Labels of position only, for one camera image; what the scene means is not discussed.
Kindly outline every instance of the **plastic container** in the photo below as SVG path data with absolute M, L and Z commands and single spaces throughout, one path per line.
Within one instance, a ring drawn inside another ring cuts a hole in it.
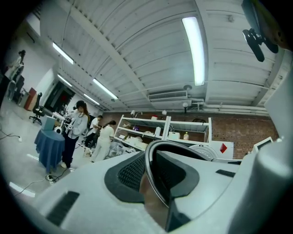
M 189 139 L 189 135 L 188 135 L 188 133 L 186 132 L 186 133 L 184 134 L 184 136 L 183 136 L 183 140 L 187 140 L 187 141 L 188 141 L 188 139 Z

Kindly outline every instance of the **red diamond sign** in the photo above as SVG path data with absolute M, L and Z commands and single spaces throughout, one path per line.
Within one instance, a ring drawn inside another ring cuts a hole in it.
M 224 145 L 224 143 L 223 143 L 221 146 L 221 149 L 220 149 L 221 153 L 223 154 L 226 151 L 226 149 L 227 149 L 227 146 Z

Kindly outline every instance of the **ceiling light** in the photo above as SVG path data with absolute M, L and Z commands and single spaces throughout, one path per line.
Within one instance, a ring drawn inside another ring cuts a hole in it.
M 73 59 L 70 58 L 59 46 L 53 43 L 53 47 L 57 50 L 64 58 L 66 58 L 71 64 L 73 64 Z
M 93 103 L 96 103 L 97 105 L 100 105 L 100 103 L 96 102 L 95 100 L 93 100 L 91 97 L 89 97 L 86 94 L 83 94 L 87 99 L 91 100 Z
M 114 98 L 115 100 L 118 99 L 118 97 L 116 97 L 116 95 L 114 95 L 112 92 L 110 92 L 104 85 L 102 85 L 97 79 L 93 79 L 93 82 L 98 85 L 102 90 L 104 90 L 106 93 L 108 93 L 112 98 Z
M 68 81 L 66 81 L 61 75 L 58 74 L 58 77 L 59 77 L 61 80 L 63 80 L 63 82 L 65 82 L 68 86 L 72 87 L 72 85 L 71 85 Z
M 195 85 L 204 85 L 205 56 L 203 52 L 200 27 L 195 17 L 183 18 L 182 22 L 186 30 L 191 49 Z

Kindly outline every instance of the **floor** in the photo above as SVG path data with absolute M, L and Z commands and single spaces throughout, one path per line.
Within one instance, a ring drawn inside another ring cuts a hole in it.
M 39 123 L 33 123 L 29 119 L 29 116 L 34 115 L 32 112 L 26 111 L 17 106 L 16 103 L 7 100 L 2 103 L 0 115 L 0 129 L 6 134 L 17 135 L 22 138 L 22 142 L 19 142 L 18 137 L 5 137 L 0 132 L 1 172 L 13 194 L 23 190 L 31 182 L 42 181 L 31 184 L 23 193 L 16 196 L 31 202 L 51 186 L 49 181 L 44 180 L 47 173 L 45 167 L 38 161 L 38 153 L 34 144 L 41 126 Z M 90 158 L 83 157 L 83 152 L 82 147 L 76 148 L 73 154 L 71 170 L 65 171 L 62 177 L 78 167 L 91 163 Z M 63 171 L 64 168 L 58 166 L 56 171 L 52 172 L 52 175 L 60 176 Z

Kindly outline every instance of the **woman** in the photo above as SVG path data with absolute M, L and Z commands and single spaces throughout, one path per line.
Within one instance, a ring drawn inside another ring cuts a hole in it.
M 18 58 L 13 63 L 8 65 L 8 70 L 5 72 L 5 75 L 0 83 L 0 108 L 9 82 L 14 80 L 16 75 L 20 76 L 19 73 L 17 73 L 19 69 L 23 70 L 23 59 L 26 55 L 26 51 L 22 50 L 18 52 L 18 55 Z
M 64 138 L 65 138 L 65 150 L 62 154 L 62 164 L 63 168 L 70 168 L 72 162 L 72 156 L 75 149 L 75 144 L 79 136 L 86 130 L 87 123 L 90 120 L 87 104 L 84 101 L 78 101 L 76 103 L 77 111 L 69 114 L 66 117 L 71 117 L 70 125 L 73 126 L 73 129 L 67 129 Z
M 102 127 L 100 131 L 100 136 L 97 141 L 97 146 L 95 152 L 92 155 L 91 162 L 102 161 L 105 159 L 109 149 L 111 141 L 114 137 L 114 129 L 113 127 L 116 125 L 114 120 L 107 123 L 105 126 Z

